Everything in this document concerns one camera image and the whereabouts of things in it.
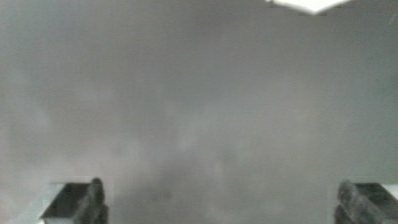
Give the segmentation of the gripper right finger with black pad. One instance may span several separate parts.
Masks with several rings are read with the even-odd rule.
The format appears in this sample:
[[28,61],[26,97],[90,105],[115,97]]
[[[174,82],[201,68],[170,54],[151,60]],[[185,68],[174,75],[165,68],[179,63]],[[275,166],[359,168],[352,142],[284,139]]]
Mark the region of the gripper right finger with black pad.
[[398,224],[398,183],[343,181],[334,224]]

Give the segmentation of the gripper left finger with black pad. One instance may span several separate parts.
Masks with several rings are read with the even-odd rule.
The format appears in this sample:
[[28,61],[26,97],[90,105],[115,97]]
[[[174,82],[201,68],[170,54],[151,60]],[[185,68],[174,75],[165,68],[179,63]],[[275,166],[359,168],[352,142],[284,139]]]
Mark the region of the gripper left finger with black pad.
[[108,206],[99,178],[89,182],[53,183],[55,194],[44,200],[39,220],[44,224],[108,224]]

